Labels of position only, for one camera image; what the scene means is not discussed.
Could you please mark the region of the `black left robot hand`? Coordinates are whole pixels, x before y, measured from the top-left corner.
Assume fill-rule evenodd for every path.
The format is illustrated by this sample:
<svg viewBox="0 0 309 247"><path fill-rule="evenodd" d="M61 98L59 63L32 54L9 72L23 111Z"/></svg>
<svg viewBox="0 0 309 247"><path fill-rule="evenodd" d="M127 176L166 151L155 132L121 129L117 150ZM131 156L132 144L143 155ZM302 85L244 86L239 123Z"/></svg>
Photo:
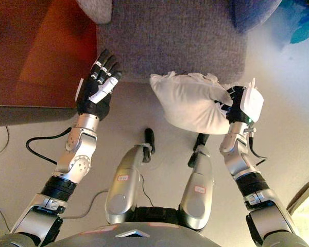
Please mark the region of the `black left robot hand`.
<svg viewBox="0 0 309 247"><path fill-rule="evenodd" d="M110 111L112 92L121 77L115 55L103 50L86 78L80 79L75 95L78 114L92 114L103 120Z"/></svg>

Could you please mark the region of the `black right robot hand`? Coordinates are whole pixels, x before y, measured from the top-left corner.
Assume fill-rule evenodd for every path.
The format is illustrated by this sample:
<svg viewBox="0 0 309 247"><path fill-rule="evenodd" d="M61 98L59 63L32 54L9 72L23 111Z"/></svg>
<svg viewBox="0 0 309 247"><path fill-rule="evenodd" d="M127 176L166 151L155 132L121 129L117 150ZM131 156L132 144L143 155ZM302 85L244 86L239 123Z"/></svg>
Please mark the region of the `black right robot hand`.
<svg viewBox="0 0 309 247"><path fill-rule="evenodd" d="M254 86L233 86L227 92L233 100L227 111L229 123L243 122L252 127L261 114L264 103L262 94Z"/></svg>

